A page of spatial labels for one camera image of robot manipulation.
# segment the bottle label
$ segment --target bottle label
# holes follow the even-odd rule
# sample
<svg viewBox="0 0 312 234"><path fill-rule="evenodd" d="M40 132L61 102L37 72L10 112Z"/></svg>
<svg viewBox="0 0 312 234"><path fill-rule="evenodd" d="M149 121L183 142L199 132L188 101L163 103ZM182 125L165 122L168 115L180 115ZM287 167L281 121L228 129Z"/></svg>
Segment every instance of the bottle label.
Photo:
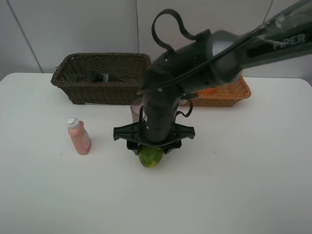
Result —
<svg viewBox="0 0 312 234"><path fill-rule="evenodd" d="M89 145L90 145L90 138L89 138L89 135L88 133L85 133L84 136L82 137L82 143L83 143L83 147L85 149L88 149L89 148Z"/></svg>

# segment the wall seam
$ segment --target wall seam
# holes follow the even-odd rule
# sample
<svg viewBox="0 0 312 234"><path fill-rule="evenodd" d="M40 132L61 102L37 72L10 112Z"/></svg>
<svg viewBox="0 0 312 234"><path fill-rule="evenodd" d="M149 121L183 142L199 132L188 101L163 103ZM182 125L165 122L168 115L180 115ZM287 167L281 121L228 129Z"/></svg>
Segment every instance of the wall seam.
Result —
<svg viewBox="0 0 312 234"><path fill-rule="evenodd" d="M6 1L7 5L8 5L8 7L9 7L9 9L10 9L10 11L11 11L13 17L14 17L15 22L16 22L16 23L18 24L18 26L19 26L19 29L20 29L20 31L21 31L21 33L22 33L22 35L23 35L23 37L24 37L24 39L25 39L25 41L26 41L26 43L27 43L27 45L28 45L28 48L30 49L30 52L32 53L32 55L33 55L33 57L34 57L34 59L35 59L35 61L36 61L36 63L37 63L37 66L39 67L41 73L44 73L44 72L43 72L43 69L42 69L42 67L41 67L41 65L40 65L40 63L39 63L39 61L38 61L38 59L37 59L37 56L36 56L36 54L35 54L33 48L31 47L31 44L30 44L30 42L29 42L29 40L28 40L28 38L27 38L27 36L26 36L26 34L25 34L25 32L24 32L24 30L23 30L21 24L20 24L20 21L19 21L19 19L17 18L16 14L15 14L13 8L12 8L11 3L9 2L9 0L5 0L5 1Z"/></svg>
<svg viewBox="0 0 312 234"><path fill-rule="evenodd" d="M137 0L136 0L136 30L137 30L137 50L140 53L140 42L139 42L139 33L138 33L138 15L137 15Z"/></svg>

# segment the green mango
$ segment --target green mango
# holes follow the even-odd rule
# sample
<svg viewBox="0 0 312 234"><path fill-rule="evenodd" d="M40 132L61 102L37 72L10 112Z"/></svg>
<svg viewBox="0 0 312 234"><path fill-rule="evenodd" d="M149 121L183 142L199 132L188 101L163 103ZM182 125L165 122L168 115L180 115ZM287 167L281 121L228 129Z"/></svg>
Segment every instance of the green mango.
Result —
<svg viewBox="0 0 312 234"><path fill-rule="evenodd" d="M152 148L145 145L140 145L138 149L138 158L144 167L155 167L164 154L163 149Z"/></svg>

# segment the dark brown wicker basket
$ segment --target dark brown wicker basket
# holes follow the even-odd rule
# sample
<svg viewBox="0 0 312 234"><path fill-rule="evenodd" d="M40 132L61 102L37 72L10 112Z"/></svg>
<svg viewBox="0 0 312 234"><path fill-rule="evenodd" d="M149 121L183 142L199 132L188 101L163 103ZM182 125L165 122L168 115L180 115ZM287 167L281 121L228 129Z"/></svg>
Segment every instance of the dark brown wicker basket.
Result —
<svg viewBox="0 0 312 234"><path fill-rule="evenodd" d="M151 61L147 55L129 53L80 53L67 56L52 76L74 104L129 105L138 98L140 76ZM86 71L108 73L125 82L91 83Z"/></svg>

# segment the white wall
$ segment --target white wall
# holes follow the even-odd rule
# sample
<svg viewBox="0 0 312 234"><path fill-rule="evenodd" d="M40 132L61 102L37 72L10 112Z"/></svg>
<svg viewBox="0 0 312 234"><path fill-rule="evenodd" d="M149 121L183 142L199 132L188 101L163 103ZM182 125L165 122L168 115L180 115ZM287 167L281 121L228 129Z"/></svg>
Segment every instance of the white wall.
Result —
<svg viewBox="0 0 312 234"><path fill-rule="evenodd" d="M138 52L135 0L10 0L44 72L69 54Z"/></svg>
<svg viewBox="0 0 312 234"><path fill-rule="evenodd" d="M297 1L275 0L268 17ZM164 52L151 35L153 20L163 9L178 11L191 34L209 28L212 32L223 29L240 35L262 23L270 3L271 0L137 0L139 51L150 55L152 59ZM190 43L180 34L175 19L168 15L158 18L156 32L164 42L176 49ZM247 69L244 75L306 78L312 74L311 63L312 56L306 56Z"/></svg>
<svg viewBox="0 0 312 234"><path fill-rule="evenodd" d="M40 72L5 0L0 0L0 80L13 72Z"/></svg>

